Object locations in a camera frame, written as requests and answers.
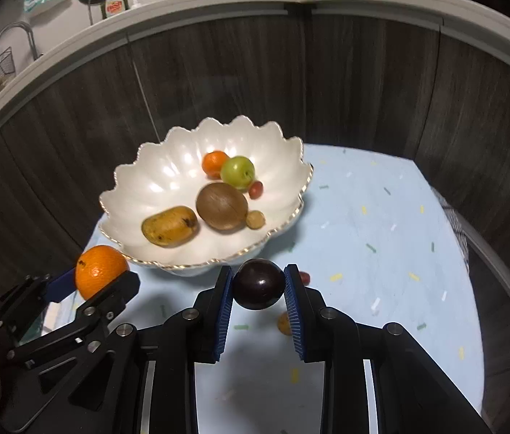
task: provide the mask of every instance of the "screw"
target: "screw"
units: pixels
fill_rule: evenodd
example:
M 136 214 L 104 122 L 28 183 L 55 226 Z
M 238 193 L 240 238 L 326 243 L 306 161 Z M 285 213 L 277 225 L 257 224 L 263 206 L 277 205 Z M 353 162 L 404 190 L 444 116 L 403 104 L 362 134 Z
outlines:
M 388 323 L 387 332 L 390 335 L 399 336 L 404 332 L 404 328 L 399 323 Z
M 182 317 L 185 320 L 194 320 L 197 316 L 199 316 L 199 311 L 197 309 L 186 309 L 182 311 Z
M 333 307 L 323 307 L 319 310 L 319 314 L 326 320 L 333 320 L 337 316 L 337 310 Z
M 94 352 L 96 349 L 100 347 L 100 344 L 102 344 L 99 341 L 91 341 L 88 343 L 88 352 Z
M 116 334 L 118 336 L 128 336 L 130 333 L 132 333 L 132 325 L 128 323 L 122 323 L 119 324 L 116 328 Z

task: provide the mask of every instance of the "white scalloped bowl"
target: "white scalloped bowl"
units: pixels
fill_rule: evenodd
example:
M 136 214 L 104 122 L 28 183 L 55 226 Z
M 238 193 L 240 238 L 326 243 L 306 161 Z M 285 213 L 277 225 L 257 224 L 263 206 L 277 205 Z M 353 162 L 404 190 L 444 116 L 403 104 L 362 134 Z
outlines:
M 201 168 L 202 159 L 214 150 L 230 157 L 243 155 L 253 162 L 264 193 L 257 200 L 246 195 L 247 202 L 250 210 L 263 212 L 266 224 L 259 230 L 244 227 L 222 234 L 199 217 L 199 232 L 187 243 L 177 247 L 150 243 L 141 231 L 145 218 L 177 205 L 196 212 L 196 195 L 211 182 Z M 244 115 L 221 124 L 207 117 L 192 131 L 174 127 L 162 143 L 143 143 L 133 164 L 116 168 L 114 189 L 100 195 L 106 213 L 100 230 L 136 264 L 179 276 L 199 275 L 216 265 L 237 265 L 254 258 L 271 237 L 293 226 L 312 175 L 313 167 L 303 163 L 301 139 L 283 138 L 279 124 L 256 127 Z

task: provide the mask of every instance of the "kiwi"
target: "kiwi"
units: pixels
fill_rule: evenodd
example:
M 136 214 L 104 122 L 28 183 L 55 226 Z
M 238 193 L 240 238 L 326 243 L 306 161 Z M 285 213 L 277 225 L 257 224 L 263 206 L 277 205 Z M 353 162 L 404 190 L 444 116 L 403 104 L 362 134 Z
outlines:
M 248 205 L 244 195 L 226 183 L 210 183 L 196 197 L 196 212 L 216 230 L 236 229 L 245 223 Z

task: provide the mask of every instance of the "table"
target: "table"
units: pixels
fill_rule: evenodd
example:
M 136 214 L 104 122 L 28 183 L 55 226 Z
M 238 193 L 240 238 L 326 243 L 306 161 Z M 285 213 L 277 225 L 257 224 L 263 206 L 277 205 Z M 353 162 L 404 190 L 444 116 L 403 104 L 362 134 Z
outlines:
M 281 268 L 297 264 L 328 306 L 359 323 L 402 324 L 480 412 L 484 358 L 474 294 L 452 228 L 416 165 L 318 145 L 305 146 L 305 160 L 315 172 L 302 216 L 261 257 Z M 113 245 L 98 228 L 87 248 L 96 244 Z M 111 330 L 125 322 L 138 328 L 163 323 L 192 306 L 218 274 L 180 278 L 136 265 L 131 270 L 140 277 L 140 292 Z M 71 320 L 69 310 L 82 301 L 69 297 L 57 326 Z M 262 311 L 233 306 L 221 362 L 196 365 L 201 434 L 319 432 L 323 364 L 299 361 L 291 338 L 276 327 L 284 310 L 283 299 Z M 366 374 L 375 433 L 369 364 Z

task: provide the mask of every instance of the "white confetti mark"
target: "white confetti mark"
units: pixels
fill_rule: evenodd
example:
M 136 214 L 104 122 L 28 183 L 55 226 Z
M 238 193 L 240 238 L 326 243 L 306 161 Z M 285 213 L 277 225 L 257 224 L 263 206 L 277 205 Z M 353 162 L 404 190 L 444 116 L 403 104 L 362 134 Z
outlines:
M 227 393 L 225 393 L 223 396 L 221 396 L 221 400 L 227 401 L 234 394 L 235 394 L 235 390 L 229 390 Z
M 380 302 L 381 302 L 381 300 L 378 297 L 374 300 L 374 303 L 371 304 L 371 313 L 373 316 L 375 316 L 379 313 L 378 305 Z

